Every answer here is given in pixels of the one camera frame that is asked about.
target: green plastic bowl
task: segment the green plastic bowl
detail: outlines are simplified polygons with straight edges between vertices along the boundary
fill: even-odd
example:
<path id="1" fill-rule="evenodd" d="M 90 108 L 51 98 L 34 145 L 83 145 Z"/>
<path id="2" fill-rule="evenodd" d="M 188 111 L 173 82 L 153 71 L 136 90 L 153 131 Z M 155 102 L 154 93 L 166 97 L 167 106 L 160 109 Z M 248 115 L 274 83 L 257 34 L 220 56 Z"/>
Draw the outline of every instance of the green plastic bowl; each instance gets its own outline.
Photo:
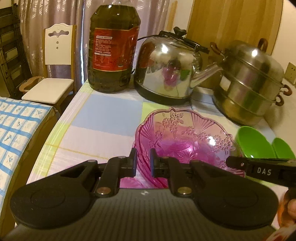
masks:
<path id="1" fill-rule="evenodd" d="M 276 158 L 271 144 L 252 127 L 239 128 L 235 140 L 248 158 Z"/>
<path id="2" fill-rule="evenodd" d="M 276 153 L 277 158 L 296 159 L 290 146 L 281 138 L 275 138 L 272 142 L 272 147 Z"/>

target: wall socket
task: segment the wall socket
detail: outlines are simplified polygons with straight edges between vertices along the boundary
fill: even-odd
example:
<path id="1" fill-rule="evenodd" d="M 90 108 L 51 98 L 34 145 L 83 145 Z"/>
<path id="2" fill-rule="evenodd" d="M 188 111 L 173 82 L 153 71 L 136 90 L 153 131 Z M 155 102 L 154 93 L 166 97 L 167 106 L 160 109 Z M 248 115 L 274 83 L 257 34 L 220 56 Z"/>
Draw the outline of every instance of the wall socket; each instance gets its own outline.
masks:
<path id="1" fill-rule="evenodd" d="M 288 64 L 284 78 L 288 80 L 291 84 L 295 85 L 296 83 L 296 66 L 295 65 L 293 65 L 292 63 Z"/>

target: kettle spout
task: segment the kettle spout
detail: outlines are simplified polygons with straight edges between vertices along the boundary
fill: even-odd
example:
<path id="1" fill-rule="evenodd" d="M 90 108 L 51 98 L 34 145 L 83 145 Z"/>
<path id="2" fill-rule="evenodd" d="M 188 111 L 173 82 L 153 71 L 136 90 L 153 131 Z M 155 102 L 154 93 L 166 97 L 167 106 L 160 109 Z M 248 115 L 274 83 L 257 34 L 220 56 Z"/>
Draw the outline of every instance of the kettle spout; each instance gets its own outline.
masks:
<path id="1" fill-rule="evenodd" d="M 193 78 L 190 82 L 190 88 L 194 88 L 204 82 L 207 78 L 217 73 L 218 71 L 223 70 L 221 67 L 217 65 L 217 63 L 213 63 L 208 65 L 204 70 L 196 71 L 193 75 Z"/>

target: chair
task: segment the chair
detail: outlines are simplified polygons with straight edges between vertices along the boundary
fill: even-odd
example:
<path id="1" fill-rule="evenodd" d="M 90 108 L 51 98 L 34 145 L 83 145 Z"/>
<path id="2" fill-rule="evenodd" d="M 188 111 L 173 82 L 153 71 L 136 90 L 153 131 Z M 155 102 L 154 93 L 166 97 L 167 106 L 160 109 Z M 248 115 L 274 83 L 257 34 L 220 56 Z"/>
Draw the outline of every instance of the chair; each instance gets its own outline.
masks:
<path id="1" fill-rule="evenodd" d="M 61 113 L 61 103 L 70 92 L 76 93 L 74 81 L 74 58 L 76 25 L 54 24 L 43 30 L 43 72 L 32 77 L 20 86 L 25 93 L 22 100 L 46 103 Z M 71 65 L 71 79 L 48 78 L 47 65 Z"/>

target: oil bottle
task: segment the oil bottle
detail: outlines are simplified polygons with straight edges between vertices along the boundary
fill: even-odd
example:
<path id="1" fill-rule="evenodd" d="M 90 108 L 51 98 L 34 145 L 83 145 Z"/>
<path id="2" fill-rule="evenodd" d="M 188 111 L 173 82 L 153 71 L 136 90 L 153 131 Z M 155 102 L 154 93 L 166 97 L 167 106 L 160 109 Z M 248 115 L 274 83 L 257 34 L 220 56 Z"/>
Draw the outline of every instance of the oil bottle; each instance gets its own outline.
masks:
<path id="1" fill-rule="evenodd" d="M 105 0 L 91 17 L 88 78 L 97 91 L 127 87 L 141 20 L 130 0 Z"/>

